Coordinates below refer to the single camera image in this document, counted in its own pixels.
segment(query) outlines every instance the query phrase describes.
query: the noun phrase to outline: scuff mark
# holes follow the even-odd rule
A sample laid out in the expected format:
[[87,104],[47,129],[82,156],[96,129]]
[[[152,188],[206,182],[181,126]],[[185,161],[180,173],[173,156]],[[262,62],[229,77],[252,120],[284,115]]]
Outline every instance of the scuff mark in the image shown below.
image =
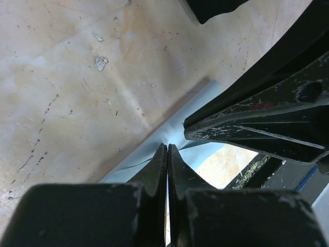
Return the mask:
[[40,142],[40,139],[38,139],[38,140],[36,141],[36,143],[34,144],[34,146],[36,146],[39,142]]
[[133,0],[128,0],[127,4],[125,6],[129,7],[132,3],[133,3]]
[[108,64],[108,58],[105,56],[95,56],[94,57],[95,67],[98,71],[103,71],[105,66]]
[[15,200],[15,199],[18,199],[18,198],[21,198],[21,197],[8,197],[8,200]]
[[243,70],[242,70],[243,73],[245,72],[245,69],[246,69],[247,60],[248,60],[248,54],[249,54],[249,51],[247,50],[246,61],[245,61],[245,65],[243,66]]
[[27,165],[27,163],[29,163],[30,159],[32,159],[32,158],[33,158],[33,155],[31,155],[30,158],[27,159],[27,161],[26,161],[26,162],[24,163],[24,165],[18,170],[18,172],[21,171],[21,170]]
[[36,163],[36,166],[39,165],[39,163],[40,163],[41,160],[43,160],[43,159],[44,159],[44,157],[42,156],[42,157],[38,160],[38,162]]
[[53,99],[53,100],[52,100],[52,102],[51,102],[51,103],[49,103],[49,105],[48,105],[48,106],[51,106],[51,104],[52,104],[52,103],[54,103],[54,102],[55,102],[55,100],[57,100],[57,98],[58,98],[58,97],[59,97],[59,95],[58,95],[58,94],[56,94],[56,98],[55,98],[55,99]]

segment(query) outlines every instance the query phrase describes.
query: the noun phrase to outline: light blue paper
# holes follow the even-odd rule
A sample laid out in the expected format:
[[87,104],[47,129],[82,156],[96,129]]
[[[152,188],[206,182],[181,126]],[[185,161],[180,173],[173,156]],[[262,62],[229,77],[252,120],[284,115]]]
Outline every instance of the light blue paper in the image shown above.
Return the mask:
[[184,107],[159,127],[143,144],[108,173],[100,183],[125,183],[138,173],[153,157],[161,143],[175,144],[183,160],[196,170],[209,156],[224,146],[222,143],[186,140],[182,122],[221,93],[217,81],[211,81]]

